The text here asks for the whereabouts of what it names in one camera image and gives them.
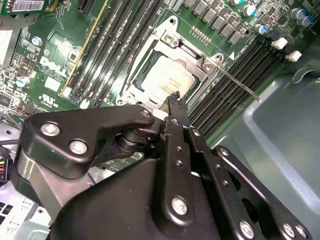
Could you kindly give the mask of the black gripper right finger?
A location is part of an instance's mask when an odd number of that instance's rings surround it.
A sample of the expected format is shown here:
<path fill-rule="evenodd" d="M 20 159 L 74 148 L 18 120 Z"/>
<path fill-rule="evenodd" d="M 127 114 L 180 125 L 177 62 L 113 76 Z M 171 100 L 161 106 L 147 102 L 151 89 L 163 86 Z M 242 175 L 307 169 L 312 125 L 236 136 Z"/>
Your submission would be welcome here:
<path fill-rule="evenodd" d="M 187 240 L 310 240 L 308 229 L 226 147 L 210 148 L 179 103 L 195 172 Z"/>

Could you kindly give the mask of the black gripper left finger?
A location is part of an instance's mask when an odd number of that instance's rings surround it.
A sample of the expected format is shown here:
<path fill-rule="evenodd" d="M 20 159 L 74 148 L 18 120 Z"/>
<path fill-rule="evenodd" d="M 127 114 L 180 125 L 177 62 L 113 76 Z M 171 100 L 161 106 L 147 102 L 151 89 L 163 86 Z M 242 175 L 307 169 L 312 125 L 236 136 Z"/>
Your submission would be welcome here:
<path fill-rule="evenodd" d="M 54 223 L 75 196 L 135 163 L 155 159 L 152 218 L 159 229 L 187 229 L 195 206 L 180 102 L 175 92 L 158 114 L 134 104 L 30 116 L 14 160 L 14 187 L 38 199 Z"/>

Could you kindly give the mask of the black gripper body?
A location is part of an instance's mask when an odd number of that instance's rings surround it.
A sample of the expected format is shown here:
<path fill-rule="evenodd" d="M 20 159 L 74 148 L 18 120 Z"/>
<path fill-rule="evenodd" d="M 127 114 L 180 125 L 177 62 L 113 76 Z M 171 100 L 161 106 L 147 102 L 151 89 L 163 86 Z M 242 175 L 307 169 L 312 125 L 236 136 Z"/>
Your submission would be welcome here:
<path fill-rule="evenodd" d="M 195 219 L 185 233 L 170 236 L 152 217 L 159 161 L 148 159 L 115 173 L 73 197 L 54 221 L 51 240 L 235 240 L 215 217 L 200 177 L 193 175 Z"/>

